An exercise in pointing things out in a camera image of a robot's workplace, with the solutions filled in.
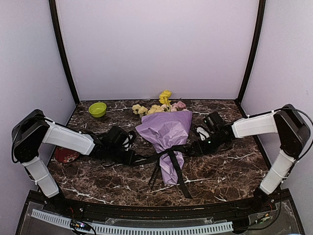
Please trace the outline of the black printed ribbon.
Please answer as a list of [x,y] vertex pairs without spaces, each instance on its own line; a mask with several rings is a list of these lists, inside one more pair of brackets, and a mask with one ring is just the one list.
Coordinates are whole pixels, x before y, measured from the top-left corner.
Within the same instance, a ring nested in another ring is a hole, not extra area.
[[187,199],[193,199],[190,194],[182,173],[182,167],[180,161],[177,159],[177,155],[183,157],[183,153],[186,152],[185,145],[173,145],[159,153],[151,155],[149,157],[141,156],[141,161],[136,161],[131,166],[147,165],[155,162],[155,168],[148,182],[148,185],[153,189],[156,178],[159,172],[162,174],[163,182],[165,185],[178,185],[183,196]]

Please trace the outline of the pink wrapping paper sheet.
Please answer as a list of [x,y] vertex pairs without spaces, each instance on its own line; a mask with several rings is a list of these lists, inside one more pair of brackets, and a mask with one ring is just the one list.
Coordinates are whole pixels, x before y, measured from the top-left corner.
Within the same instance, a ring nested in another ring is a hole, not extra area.
[[[159,112],[142,117],[135,129],[157,153],[173,145],[185,145],[189,136],[193,113],[191,111]],[[183,157],[177,155],[183,167]]]

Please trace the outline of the yellow daisy bunch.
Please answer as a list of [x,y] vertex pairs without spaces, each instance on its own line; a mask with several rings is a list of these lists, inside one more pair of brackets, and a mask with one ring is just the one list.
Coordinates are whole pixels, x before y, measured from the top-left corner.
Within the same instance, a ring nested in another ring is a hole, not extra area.
[[132,106],[133,113],[139,115],[140,117],[151,115],[154,113],[162,112],[162,107],[159,105],[152,105],[150,109],[139,104]]

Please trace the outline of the yellow rose stem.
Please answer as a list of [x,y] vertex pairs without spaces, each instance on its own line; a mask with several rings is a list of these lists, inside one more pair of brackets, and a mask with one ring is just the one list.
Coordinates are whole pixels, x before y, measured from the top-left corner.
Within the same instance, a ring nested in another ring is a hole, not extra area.
[[159,102],[166,107],[167,111],[170,111],[170,105],[171,105],[171,100],[170,97],[172,95],[172,92],[169,90],[164,90],[160,95],[159,95]]

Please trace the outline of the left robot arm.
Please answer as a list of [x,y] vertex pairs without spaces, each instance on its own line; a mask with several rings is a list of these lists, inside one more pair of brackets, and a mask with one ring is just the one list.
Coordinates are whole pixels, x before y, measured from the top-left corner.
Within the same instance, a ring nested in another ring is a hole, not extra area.
[[66,213],[69,203],[60,196],[62,191],[47,168],[52,155],[42,157],[41,151],[61,147],[92,158],[129,164],[135,155],[131,150],[135,138],[134,131],[127,132],[118,126],[100,135],[77,131],[35,109],[12,129],[11,157],[24,166],[42,193],[50,198],[50,206],[58,213]]

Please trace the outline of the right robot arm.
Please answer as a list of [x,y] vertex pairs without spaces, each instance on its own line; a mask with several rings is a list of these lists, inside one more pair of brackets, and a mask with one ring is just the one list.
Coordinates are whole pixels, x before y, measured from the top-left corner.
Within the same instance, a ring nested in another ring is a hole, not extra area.
[[267,196],[288,178],[296,163],[312,147],[312,124],[308,122],[312,122],[310,116],[292,104],[232,122],[224,121],[219,113],[213,112],[204,120],[206,128],[200,134],[200,140],[192,142],[188,151],[201,156],[212,154],[236,139],[276,135],[277,156],[270,160],[271,167],[255,191],[259,194],[250,200],[249,205],[253,212],[261,212],[268,205]]

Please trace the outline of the red floral dish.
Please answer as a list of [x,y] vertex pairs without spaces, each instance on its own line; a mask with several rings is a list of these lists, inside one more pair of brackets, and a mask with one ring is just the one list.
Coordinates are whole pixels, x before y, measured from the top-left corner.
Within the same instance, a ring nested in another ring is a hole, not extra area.
[[55,159],[63,164],[68,164],[76,160],[80,156],[79,152],[66,149],[63,147],[57,147],[55,150]]

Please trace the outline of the green plastic bowl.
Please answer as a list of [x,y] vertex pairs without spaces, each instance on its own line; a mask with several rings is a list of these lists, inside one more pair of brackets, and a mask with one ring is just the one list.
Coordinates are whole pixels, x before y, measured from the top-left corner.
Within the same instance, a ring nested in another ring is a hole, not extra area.
[[106,114],[107,105],[104,102],[96,102],[89,106],[88,111],[93,117],[99,118]]

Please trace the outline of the right black frame post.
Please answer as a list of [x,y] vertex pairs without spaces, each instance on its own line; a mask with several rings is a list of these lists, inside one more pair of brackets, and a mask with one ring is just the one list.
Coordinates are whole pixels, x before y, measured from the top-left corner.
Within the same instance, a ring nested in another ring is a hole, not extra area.
[[235,99],[235,104],[237,105],[239,110],[242,110],[242,102],[243,102],[243,99],[247,90],[247,86],[248,86],[249,79],[252,73],[252,68],[254,65],[255,57],[257,54],[257,49],[258,49],[258,44],[259,44],[259,40],[261,36],[263,19],[264,19],[264,14],[265,14],[266,2],[267,2],[266,0],[259,0],[259,3],[258,3],[256,23],[255,23],[255,28],[253,32],[251,48],[250,48],[250,52],[249,52],[249,56],[248,56],[248,60],[246,64],[246,69],[245,69],[243,80],[239,89],[238,96]]

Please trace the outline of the black frame post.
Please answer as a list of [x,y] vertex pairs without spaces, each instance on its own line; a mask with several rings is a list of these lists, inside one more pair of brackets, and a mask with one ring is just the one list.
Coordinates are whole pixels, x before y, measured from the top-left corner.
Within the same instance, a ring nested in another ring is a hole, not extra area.
[[258,44],[259,44],[259,40],[261,36],[263,19],[264,19],[264,14],[265,14],[266,2],[267,2],[266,0],[259,0],[259,3],[258,3],[256,23],[255,23],[255,28],[253,32],[251,48],[250,48],[250,52],[249,52],[249,56],[248,56],[248,60],[246,64],[246,69],[245,69],[243,80],[239,89],[238,96],[235,99],[235,104],[237,105],[239,110],[242,110],[242,102],[243,102],[243,99],[247,90],[247,86],[248,86],[249,79],[252,73],[252,68],[254,65],[255,57],[257,54],[257,49],[258,49]]
[[69,62],[67,59],[67,53],[65,50],[65,45],[64,45],[64,41],[63,41],[63,37],[61,33],[61,26],[60,26],[60,21],[59,21],[59,16],[58,16],[57,1],[49,0],[48,3],[49,3],[49,9],[50,9],[50,14],[51,14],[55,39],[56,39],[59,55],[61,58],[63,70],[66,76],[67,84],[69,86],[70,93],[71,93],[71,96],[73,98],[75,105],[78,105],[80,103],[80,99],[79,99],[78,92],[74,84],[72,73],[70,71]]

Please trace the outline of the black front rail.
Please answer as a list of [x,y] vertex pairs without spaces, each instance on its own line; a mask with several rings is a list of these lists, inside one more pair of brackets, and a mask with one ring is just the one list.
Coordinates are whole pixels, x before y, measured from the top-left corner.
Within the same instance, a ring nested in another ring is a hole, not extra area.
[[178,207],[132,207],[105,205],[67,199],[74,210],[74,217],[86,221],[105,221],[108,218],[139,220],[181,220],[213,217],[241,219],[254,212],[248,209],[252,198],[230,202]]

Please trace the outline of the left black frame post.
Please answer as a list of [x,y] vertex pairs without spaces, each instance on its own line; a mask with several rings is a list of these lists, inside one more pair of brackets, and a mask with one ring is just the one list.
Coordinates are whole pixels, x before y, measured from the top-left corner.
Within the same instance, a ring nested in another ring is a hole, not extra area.
[[69,86],[70,93],[71,93],[71,96],[73,98],[75,105],[78,105],[80,103],[80,99],[79,99],[78,92],[74,84],[72,73],[70,71],[69,62],[67,59],[67,53],[65,50],[65,45],[64,45],[64,41],[63,41],[63,37],[61,33],[61,26],[60,26],[60,21],[59,21],[59,16],[58,16],[57,1],[49,0],[48,3],[49,3],[49,9],[50,9],[50,14],[51,14],[55,39],[56,39],[59,55],[61,58],[63,70],[66,76],[67,84]]

